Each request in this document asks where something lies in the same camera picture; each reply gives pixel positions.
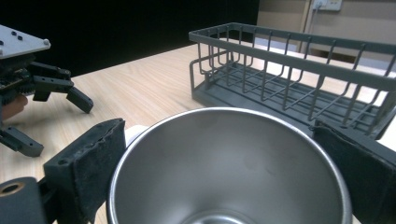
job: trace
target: metal plate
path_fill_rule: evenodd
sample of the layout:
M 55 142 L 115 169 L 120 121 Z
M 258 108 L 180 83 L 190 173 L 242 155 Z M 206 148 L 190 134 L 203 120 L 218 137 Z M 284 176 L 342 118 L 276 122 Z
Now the metal plate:
M 0 25 L 0 60 L 50 48 L 48 39 Z

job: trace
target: dish rack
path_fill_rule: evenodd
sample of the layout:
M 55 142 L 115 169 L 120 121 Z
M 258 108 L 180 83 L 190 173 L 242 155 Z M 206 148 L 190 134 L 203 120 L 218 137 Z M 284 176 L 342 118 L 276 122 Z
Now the dish rack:
M 322 119 L 374 139 L 396 114 L 395 45 L 241 23 L 193 31 L 189 37 L 198 43 L 198 59 L 190 64 L 191 94 L 204 105 L 259 110 L 306 133 Z M 268 44 L 255 44 L 256 37 Z M 276 49 L 275 43 L 284 47 Z M 303 53 L 290 50 L 294 46 Z M 311 55 L 313 49 L 327 58 Z M 354 63 L 334 59 L 343 53 L 354 55 Z M 387 68 L 361 65 L 372 55 Z

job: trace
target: dark background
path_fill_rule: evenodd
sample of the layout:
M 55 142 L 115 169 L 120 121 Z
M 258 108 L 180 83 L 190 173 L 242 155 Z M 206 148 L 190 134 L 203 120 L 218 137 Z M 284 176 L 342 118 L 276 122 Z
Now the dark background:
M 73 76 L 188 46 L 193 30 L 256 24 L 259 11 L 259 0 L 8 2 L 0 3 L 0 24 L 49 39 L 36 61 Z

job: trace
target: light wood grain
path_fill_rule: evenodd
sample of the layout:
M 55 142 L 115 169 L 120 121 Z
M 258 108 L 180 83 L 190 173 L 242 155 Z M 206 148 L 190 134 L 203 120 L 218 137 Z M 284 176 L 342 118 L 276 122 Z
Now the light wood grain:
M 90 114 L 68 102 L 64 94 L 53 93 L 46 103 L 29 98 L 25 110 L 4 124 L 15 126 L 45 148 L 41 157 L 28 158 L 1 145 L 0 183 L 22 176 L 41 179 L 46 161 L 99 122 L 123 118 L 126 128 L 150 126 L 203 107 L 191 99 L 189 64 L 196 58 L 196 46 L 189 46 L 75 77 L 76 87 L 94 101 Z M 391 136 L 395 132 L 392 122 L 381 143 L 395 149 Z M 104 206 L 96 222 L 107 223 Z

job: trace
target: electrical outlet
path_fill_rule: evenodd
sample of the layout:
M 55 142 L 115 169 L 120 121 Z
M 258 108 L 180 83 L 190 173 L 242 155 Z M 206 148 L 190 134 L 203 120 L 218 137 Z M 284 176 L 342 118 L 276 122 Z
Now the electrical outlet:
M 339 11 L 342 0 L 315 0 L 312 8 L 317 10 Z
M 313 9 L 322 10 L 323 8 L 326 7 L 326 5 L 327 5 L 327 0 L 315 0 Z

